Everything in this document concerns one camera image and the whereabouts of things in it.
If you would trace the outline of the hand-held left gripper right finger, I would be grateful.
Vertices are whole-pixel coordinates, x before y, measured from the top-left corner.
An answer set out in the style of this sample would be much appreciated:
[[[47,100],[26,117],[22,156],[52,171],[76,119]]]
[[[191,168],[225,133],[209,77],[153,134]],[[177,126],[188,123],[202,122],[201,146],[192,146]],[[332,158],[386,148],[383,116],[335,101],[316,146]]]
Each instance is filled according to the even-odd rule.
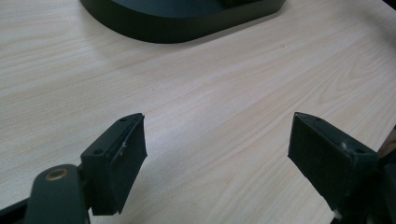
[[[331,210],[331,224],[387,224],[384,158],[324,119],[296,112],[288,157]]]

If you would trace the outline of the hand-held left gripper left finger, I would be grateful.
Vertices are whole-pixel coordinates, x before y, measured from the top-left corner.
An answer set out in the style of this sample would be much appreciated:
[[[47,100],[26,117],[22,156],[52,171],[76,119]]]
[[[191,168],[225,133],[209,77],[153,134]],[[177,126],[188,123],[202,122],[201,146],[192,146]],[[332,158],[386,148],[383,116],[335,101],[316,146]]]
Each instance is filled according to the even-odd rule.
[[[81,154],[86,204],[95,216],[121,213],[147,155],[141,113],[118,119]]]

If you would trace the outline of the black key rack with tray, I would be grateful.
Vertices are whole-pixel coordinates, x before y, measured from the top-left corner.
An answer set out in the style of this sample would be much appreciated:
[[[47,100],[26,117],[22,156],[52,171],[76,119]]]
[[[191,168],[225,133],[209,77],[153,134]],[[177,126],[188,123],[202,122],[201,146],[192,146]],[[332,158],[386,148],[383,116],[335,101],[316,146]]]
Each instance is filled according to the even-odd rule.
[[[277,13],[287,0],[80,0],[107,28],[137,40],[174,44]]]

